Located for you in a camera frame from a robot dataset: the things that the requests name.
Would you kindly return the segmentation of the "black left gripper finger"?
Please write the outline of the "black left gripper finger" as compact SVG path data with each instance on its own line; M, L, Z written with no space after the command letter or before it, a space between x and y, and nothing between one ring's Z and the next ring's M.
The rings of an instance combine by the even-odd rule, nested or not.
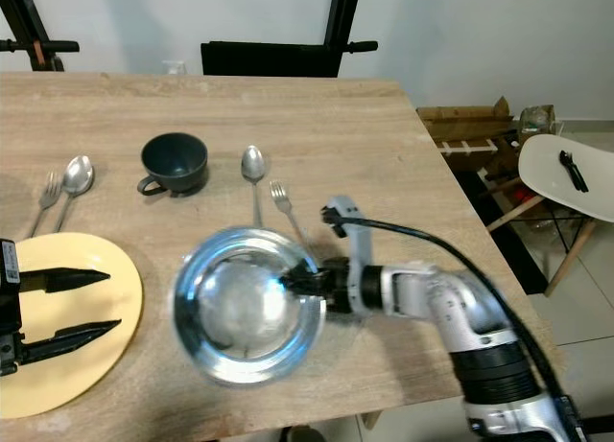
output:
M52 268L19 272L17 293L70 291L108 280L108 272L96 269Z
M26 344L22 333L14 333L14 368L28 363L44 361L61 356L85 346L88 342L106 333L122 323L122 319L111 319L106 322L88 322L74 327L60 329L49 338Z

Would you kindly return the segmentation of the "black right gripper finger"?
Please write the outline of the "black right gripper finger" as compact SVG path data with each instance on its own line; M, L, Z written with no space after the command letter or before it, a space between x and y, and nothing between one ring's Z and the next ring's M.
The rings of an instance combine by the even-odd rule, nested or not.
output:
M301 296L325 296L325 272L310 270L307 267L295 267L282 275L282 285L294 294Z

